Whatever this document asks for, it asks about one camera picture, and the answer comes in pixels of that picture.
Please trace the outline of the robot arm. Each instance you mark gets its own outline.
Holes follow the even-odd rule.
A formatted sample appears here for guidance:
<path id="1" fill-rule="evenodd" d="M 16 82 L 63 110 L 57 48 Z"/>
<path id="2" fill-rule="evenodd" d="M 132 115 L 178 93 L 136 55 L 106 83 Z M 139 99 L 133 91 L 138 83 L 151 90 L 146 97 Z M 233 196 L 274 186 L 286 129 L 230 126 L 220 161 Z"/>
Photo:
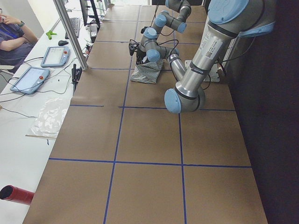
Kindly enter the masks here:
<path id="1" fill-rule="evenodd" d="M 237 36 L 254 37 L 270 33 L 275 25 L 275 0 L 213 0 L 207 13 L 206 27 L 200 47 L 185 67 L 175 48 L 158 45 L 164 26 L 183 33 L 186 20 L 191 14 L 191 5 L 186 0 L 167 0 L 165 5 L 179 13 L 177 18 L 162 11 L 153 26 L 145 29 L 139 43 L 129 44 L 130 54 L 136 60 L 146 57 L 150 62 L 166 59 L 178 80 L 175 87 L 168 89 L 164 103 L 172 113 L 193 112 L 204 105 L 205 93 L 201 84 L 209 74 L 225 46 Z"/>
<path id="2" fill-rule="evenodd" d="M 170 10 L 177 12 L 177 17 L 174 17 L 166 10 L 161 11 L 154 19 L 151 27 L 154 28 L 158 34 L 161 33 L 164 26 L 179 33 L 184 33 L 187 27 L 186 20 L 192 12 L 190 3 L 187 0 L 166 0 L 165 5 Z"/>

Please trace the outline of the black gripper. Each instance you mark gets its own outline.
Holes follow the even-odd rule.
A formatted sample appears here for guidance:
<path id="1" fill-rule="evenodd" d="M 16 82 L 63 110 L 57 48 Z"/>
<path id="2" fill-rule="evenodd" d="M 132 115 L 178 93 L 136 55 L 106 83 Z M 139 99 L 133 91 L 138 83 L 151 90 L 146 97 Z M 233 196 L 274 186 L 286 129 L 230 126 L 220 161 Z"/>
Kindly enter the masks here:
<path id="1" fill-rule="evenodd" d="M 142 50 L 137 49 L 136 62 L 137 63 L 146 63 L 147 62 L 146 52 L 143 52 Z"/>

